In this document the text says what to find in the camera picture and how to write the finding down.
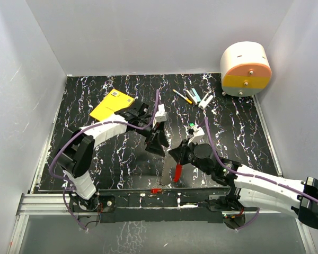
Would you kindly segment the red key tag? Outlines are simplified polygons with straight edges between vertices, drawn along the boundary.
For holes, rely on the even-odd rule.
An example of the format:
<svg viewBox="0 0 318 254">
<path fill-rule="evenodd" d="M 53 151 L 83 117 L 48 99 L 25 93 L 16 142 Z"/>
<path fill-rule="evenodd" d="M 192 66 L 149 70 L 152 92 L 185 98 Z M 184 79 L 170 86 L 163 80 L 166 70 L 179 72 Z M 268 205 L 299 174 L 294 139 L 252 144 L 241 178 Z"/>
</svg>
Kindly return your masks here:
<svg viewBox="0 0 318 254">
<path fill-rule="evenodd" d="M 161 188 L 152 188 L 151 193 L 152 194 L 162 193 L 162 189 Z"/>
</svg>

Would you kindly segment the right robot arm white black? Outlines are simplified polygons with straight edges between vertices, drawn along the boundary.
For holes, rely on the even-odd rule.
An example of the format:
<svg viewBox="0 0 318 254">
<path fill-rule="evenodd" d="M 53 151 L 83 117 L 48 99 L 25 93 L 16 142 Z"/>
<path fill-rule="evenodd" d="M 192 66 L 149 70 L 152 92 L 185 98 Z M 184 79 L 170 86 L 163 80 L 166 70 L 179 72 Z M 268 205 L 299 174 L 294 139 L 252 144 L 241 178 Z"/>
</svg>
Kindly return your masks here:
<svg viewBox="0 0 318 254">
<path fill-rule="evenodd" d="M 221 158 L 207 143 L 183 140 L 177 148 L 169 150 L 169 154 L 177 164 L 192 164 L 216 183 L 229 186 L 231 193 L 225 203 L 230 209 L 256 207 L 277 211 L 318 230 L 318 179 L 293 180 L 266 174 Z"/>
</svg>

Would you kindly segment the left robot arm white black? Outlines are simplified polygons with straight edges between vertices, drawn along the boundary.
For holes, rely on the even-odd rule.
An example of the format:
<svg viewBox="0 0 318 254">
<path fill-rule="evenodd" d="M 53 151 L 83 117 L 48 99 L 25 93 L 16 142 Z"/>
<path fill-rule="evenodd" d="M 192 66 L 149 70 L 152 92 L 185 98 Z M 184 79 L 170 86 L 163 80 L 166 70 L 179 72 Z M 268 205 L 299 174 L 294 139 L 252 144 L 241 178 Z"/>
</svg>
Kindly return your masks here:
<svg viewBox="0 0 318 254">
<path fill-rule="evenodd" d="M 81 206 L 87 211 L 94 211 L 99 204 L 99 198 L 95 195 L 96 187 L 89 174 L 93 152 L 97 146 L 120 134 L 135 131 L 145 137 L 147 152 L 165 157 L 164 148 L 169 146 L 164 132 L 164 123 L 167 121 L 165 106 L 156 103 L 150 120 L 147 109 L 147 104 L 136 102 L 135 106 L 118 110 L 96 124 L 68 129 L 63 136 L 52 165 L 62 167 L 70 186 L 74 187 L 74 192 L 81 198 Z"/>
</svg>

